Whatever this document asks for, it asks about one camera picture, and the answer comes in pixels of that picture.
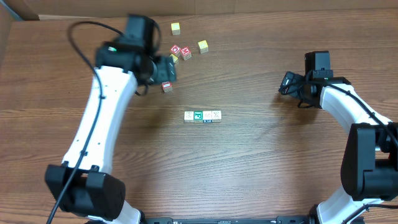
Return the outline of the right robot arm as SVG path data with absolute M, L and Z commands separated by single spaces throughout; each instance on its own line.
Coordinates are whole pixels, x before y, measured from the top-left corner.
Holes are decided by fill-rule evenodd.
M 348 134 L 341 187 L 307 216 L 277 217 L 278 223 L 364 223 L 370 208 L 395 210 L 397 123 L 373 110 L 351 82 L 335 77 L 328 51 L 305 54 L 305 74 L 287 72 L 279 93 L 299 100 L 299 108 L 327 111 Z

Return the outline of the white and blue block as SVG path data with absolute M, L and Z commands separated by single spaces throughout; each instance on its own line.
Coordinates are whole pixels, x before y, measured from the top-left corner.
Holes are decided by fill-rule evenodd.
M 212 111 L 203 111 L 203 122 L 204 123 L 212 122 Z

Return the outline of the green wooden block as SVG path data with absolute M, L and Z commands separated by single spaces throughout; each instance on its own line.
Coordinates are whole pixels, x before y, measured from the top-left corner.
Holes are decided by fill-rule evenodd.
M 193 121 L 195 123 L 202 123 L 203 122 L 203 112 L 202 111 L 194 111 L 193 112 Z

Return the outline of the white K wooden block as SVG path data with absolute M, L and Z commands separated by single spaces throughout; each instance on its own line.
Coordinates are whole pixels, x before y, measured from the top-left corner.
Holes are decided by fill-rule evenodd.
M 193 123 L 194 122 L 194 112 L 193 111 L 185 111 L 184 112 L 184 122 L 185 123 Z

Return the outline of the red I wooden block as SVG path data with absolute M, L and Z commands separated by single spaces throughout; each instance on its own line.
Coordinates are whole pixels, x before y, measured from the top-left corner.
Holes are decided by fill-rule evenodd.
M 162 89 L 164 92 L 172 91 L 172 84 L 170 82 L 163 82 L 162 83 Z

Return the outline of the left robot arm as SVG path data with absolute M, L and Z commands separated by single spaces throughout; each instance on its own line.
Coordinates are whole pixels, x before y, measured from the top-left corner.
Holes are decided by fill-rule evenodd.
M 90 223 L 144 223 L 144 214 L 126 201 L 125 184 L 112 176 L 118 132 L 137 88 L 176 79 L 171 57 L 158 54 L 160 27 L 153 19 L 131 14 L 125 30 L 105 42 L 89 63 L 91 91 L 75 138 L 59 166 L 49 165 L 45 182 L 55 210 L 85 217 Z

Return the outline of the white patterned wooden block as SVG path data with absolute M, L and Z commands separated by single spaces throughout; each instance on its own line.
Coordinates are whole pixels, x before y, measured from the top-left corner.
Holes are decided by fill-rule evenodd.
M 220 123 L 222 120 L 222 114 L 220 110 L 213 110 L 211 112 L 211 120 L 213 123 Z

